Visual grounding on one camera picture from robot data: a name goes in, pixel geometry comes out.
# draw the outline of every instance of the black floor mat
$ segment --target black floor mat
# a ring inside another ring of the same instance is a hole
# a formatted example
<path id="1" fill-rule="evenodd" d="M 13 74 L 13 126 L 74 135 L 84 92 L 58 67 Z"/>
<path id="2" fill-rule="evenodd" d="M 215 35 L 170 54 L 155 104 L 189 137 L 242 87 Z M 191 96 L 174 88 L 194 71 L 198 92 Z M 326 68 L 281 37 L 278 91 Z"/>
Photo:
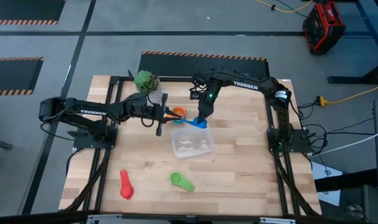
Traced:
<path id="1" fill-rule="evenodd" d="M 0 96 L 31 95 L 43 57 L 0 58 Z"/>
<path id="2" fill-rule="evenodd" d="M 65 0 L 0 0 L 0 25 L 56 25 Z"/>
<path id="3" fill-rule="evenodd" d="M 251 77 L 269 77 L 265 58 L 211 54 L 145 51 L 140 58 L 139 70 L 148 70 L 160 77 L 192 77 L 195 73 L 208 72 L 217 67 L 244 72 Z"/>

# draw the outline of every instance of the gray concrete floor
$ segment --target gray concrete floor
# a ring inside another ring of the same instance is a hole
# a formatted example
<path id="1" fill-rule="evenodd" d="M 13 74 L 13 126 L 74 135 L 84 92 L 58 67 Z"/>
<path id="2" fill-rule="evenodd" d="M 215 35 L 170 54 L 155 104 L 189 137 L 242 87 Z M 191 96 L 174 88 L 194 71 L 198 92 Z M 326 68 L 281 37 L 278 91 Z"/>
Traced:
<path id="1" fill-rule="evenodd" d="M 293 8 L 301 1 L 285 1 Z M 378 9 L 361 0 L 378 32 Z M 56 26 L 0 26 L 0 30 L 80 30 L 90 0 L 67 1 Z M 284 8 L 278 2 L 274 4 Z M 356 6 L 339 3 L 348 31 L 366 31 Z M 247 30 L 300 31 L 303 18 L 271 11 L 252 0 L 102 0 L 97 1 L 90 31 L 146 30 Z M 45 134 L 37 119 L 39 101 L 60 94 L 78 37 L 0 37 L 0 57 L 45 57 L 35 92 L 31 96 L 0 96 L 0 139 L 14 143 L 11 151 L 0 149 L 0 216 L 19 213 L 28 181 Z M 86 99 L 93 75 L 126 75 L 136 71 L 142 50 L 264 57 L 270 74 L 292 79 L 298 104 L 317 95 L 334 101 L 373 88 L 373 85 L 330 85 L 330 75 L 361 76 L 378 65 L 378 48 L 371 38 L 342 38 L 324 56 L 312 56 L 303 37 L 227 36 L 131 36 L 86 37 L 74 73 L 69 97 Z M 372 101 L 378 91 L 340 105 L 315 108 L 305 124 L 321 124 L 328 131 L 372 117 Z M 57 134 L 72 129 L 59 125 Z M 369 122 L 351 131 L 373 132 Z M 362 136 L 329 136 L 332 149 Z M 65 181 L 65 162 L 72 143 L 56 139 L 50 152 L 33 213 L 57 211 Z M 326 165 L 345 172 L 376 166 L 374 143 L 357 145 L 323 157 Z"/>

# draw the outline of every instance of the wooden table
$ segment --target wooden table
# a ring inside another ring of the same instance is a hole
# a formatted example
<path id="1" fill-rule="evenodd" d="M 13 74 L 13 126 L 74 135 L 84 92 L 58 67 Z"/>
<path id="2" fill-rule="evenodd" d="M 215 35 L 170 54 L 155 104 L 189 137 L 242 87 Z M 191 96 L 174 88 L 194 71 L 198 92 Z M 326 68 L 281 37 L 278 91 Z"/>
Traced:
<path id="1" fill-rule="evenodd" d="M 94 76 L 87 100 L 104 103 L 109 80 L 110 76 Z M 280 82 L 293 91 L 289 80 Z M 162 87 L 168 93 L 168 106 L 185 107 L 189 119 L 197 116 L 197 101 L 189 99 L 191 83 L 162 82 Z M 124 82 L 121 98 L 135 91 L 133 82 Z M 296 106 L 294 94 L 292 100 Z M 294 128 L 299 128 L 298 117 L 291 109 L 290 120 Z M 207 121 L 215 143 L 214 152 L 184 160 L 173 153 L 171 131 L 186 124 L 166 124 L 163 135 L 157 137 L 156 125 L 145 128 L 138 118 L 121 123 L 110 156 L 100 211 L 281 216 L 275 165 L 268 153 L 264 96 L 234 86 L 223 88 L 215 102 L 215 112 Z M 93 152 L 85 149 L 71 160 L 60 208 L 70 205 L 87 183 Z M 321 213 L 309 161 L 300 153 L 291 153 L 291 163 L 298 190 Z M 128 171 L 135 188 L 131 200 L 120 195 L 122 169 Z M 186 192 L 171 185 L 169 175 L 174 171 L 191 180 L 196 190 Z M 94 207 L 96 193 L 97 186 L 92 191 L 90 208 Z M 292 212 L 287 186 L 286 196 Z"/>

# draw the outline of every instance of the hazard stripe tape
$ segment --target hazard stripe tape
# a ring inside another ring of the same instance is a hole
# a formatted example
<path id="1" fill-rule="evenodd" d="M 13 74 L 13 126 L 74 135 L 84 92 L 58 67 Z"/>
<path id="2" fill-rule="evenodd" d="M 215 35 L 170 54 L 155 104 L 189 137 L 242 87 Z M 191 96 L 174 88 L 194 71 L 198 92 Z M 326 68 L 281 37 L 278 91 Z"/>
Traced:
<path id="1" fill-rule="evenodd" d="M 56 25 L 53 20 L 0 20 L 0 25 Z"/>
<path id="2" fill-rule="evenodd" d="M 173 55 L 173 56 L 187 56 L 187 57 L 209 57 L 209 58 L 227 58 L 227 59 L 244 59 L 244 60 L 261 60 L 266 62 L 266 58 L 258 57 L 241 57 L 241 56 L 228 56 L 228 55 L 209 55 L 209 54 L 192 54 L 192 53 L 176 53 L 176 52 L 159 52 L 147 50 L 141 53 L 144 54 L 154 54 L 154 55 Z"/>
<path id="3" fill-rule="evenodd" d="M 7 60 L 44 60 L 43 57 L 13 57 L 13 58 L 0 58 L 0 61 Z"/>
<path id="4" fill-rule="evenodd" d="M 34 90 L 0 90 L 0 96 L 31 95 Z"/>

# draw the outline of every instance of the clear plastic container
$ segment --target clear plastic container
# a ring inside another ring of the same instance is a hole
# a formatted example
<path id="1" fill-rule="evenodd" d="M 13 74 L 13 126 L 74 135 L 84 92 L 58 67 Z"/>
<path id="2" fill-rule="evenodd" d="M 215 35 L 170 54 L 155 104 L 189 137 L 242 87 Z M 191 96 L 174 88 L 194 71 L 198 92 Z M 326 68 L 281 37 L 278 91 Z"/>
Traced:
<path id="1" fill-rule="evenodd" d="M 175 156 L 185 159 L 202 155 L 215 149 L 209 128 L 188 127 L 171 133 Z"/>

